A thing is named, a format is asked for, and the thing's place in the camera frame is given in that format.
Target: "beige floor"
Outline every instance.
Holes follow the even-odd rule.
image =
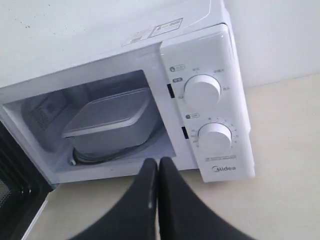
[[[258,240],[320,239],[320,75],[246,91],[256,178],[203,183],[182,173],[200,198]],[[106,213],[132,177],[61,184],[28,240],[64,240]]]

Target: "brand logo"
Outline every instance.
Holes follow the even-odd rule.
[[[219,173],[219,172],[225,172],[225,171],[233,171],[236,170],[235,166],[213,166],[212,167],[212,171],[214,171],[215,173]]]

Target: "microwave door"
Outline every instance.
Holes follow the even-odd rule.
[[[0,123],[0,239],[22,239],[52,190]]]

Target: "timer knob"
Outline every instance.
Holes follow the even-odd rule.
[[[220,123],[208,123],[198,132],[199,148],[206,153],[225,153],[230,149],[231,143],[230,129]]]
[[[221,86],[209,75],[191,77],[184,86],[184,100],[193,110],[212,111],[219,102]]]

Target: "white microwave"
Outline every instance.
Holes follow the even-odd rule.
[[[146,158],[165,156],[179,170],[199,169],[205,182],[254,177],[222,0],[154,6],[49,52],[6,76],[0,119],[51,185],[136,175]],[[93,149],[106,150],[100,161]]]

